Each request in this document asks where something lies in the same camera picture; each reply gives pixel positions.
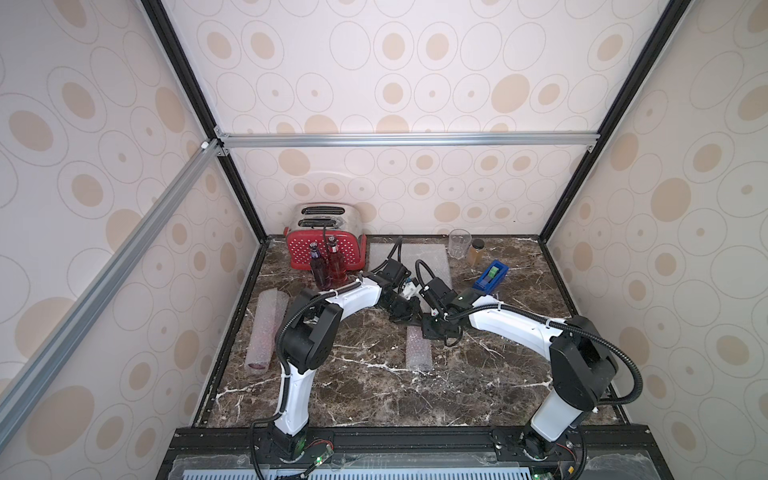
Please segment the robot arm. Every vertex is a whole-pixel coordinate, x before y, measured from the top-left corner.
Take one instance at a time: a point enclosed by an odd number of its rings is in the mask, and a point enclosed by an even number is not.
[[[439,278],[424,285],[420,294],[440,315],[421,314],[417,297],[406,299],[399,294],[408,275],[401,263],[390,259],[382,271],[366,273],[356,280],[360,282],[357,288],[310,309],[306,316],[316,320],[314,327],[303,321],[287,326],[285,339],[278,349],[282,349],[290,365],[289,391],[283,414],[270,424],[270,433],[291,459],[301,453],[306,438],[315,370],[328,358],[340,321],[366,307],[385,308],[396,313],[400,320],[418,316],[425,338],[444,339],[451,336],[450,332],[457,331],[457,327],[459,332],[472,327],[496,333],[546,358],[551,363],[554,389],[531,417],[520,438],[525,451],[534,458],[546,458],[563,431],[577,425],[594,410],[617,372],[612,355],[604,345],[594,341],[594,337],[599,338],[597,330],[584,317],[542,322],[541,317],[478,290],[469,289],[458,295]],[[315,295],[311,290],[303,290],[286,318],[293,318]],[[569,326],[568,330],[564,330],[564,324]]]

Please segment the brown marble surface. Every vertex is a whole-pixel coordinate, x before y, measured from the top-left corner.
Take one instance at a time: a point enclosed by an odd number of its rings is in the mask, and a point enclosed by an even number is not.
[[[510,267],[495,291],[506,303],[546,316],[568,317],[568,310],[541,250],[534,240],[484,237],[486,254],[475,268],[449,257],[455,290],[471,286],[493,259]],[[391,243],[394,238],[369,239]],[[443,243],[443,238],[406,237],[406,243]],[[272,415],[280,387],[273,356],[263,376],[246,373],[245,352],[260,292],[270,288],[291,297],[315,288],[310,272],[292,270],[283,238],[272,240],[243,325],[219,385],[206,426],[249,425]],[[331,357],[318,370],[310,400],[311,426],[524,425],[551,388],[549,364],[540,356],[493,333],[465,333],[458,346],[432,342],[434,370],[406,368],[406,328],[385,312],[367,309],[345,319]],[[587,424],[618,423],[601,407]]]

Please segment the clear glass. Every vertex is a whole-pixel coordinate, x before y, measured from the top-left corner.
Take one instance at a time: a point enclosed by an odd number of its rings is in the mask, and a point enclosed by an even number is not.
[[[453,258],[464,258],[469,244],[472,243],[472,235],[467,230],[457,228],[448,234],[448,255]]]

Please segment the wallpaper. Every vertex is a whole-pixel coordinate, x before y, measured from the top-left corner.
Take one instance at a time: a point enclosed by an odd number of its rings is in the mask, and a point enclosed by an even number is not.
[[[267,233],[296,205],[354,205],[365,233],[537,234],[584,145],[232,150]]]
[[[677,480],[768,472],[766,41],[767,0],[698,2],[549,243]]]
[[[199,147],[129,0],[0,3],[0,392]]]
[[[208,167],[0,455],[0,479],[151,480],[190,424],[257,242]]]
[[[666,0],[166,0],[223,131],[595,130]]]

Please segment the glass bottle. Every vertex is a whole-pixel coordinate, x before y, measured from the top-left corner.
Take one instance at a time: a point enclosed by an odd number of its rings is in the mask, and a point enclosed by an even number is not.
[[[485,252],[485,242],[479,238],[472,241],[472,245],[467,252],[467,264],[469,266],[477,265],[482,260],[482,254]]]
[[[346,262],[336,237],[328,237],[328,270],[336,286],[346,283]]]
[[[320,290],[328,290],[331,287],[331,276],[328,271],[328,260],[320,255],[317,242],[310,243],[310,268],[315,276],[315,283]]]

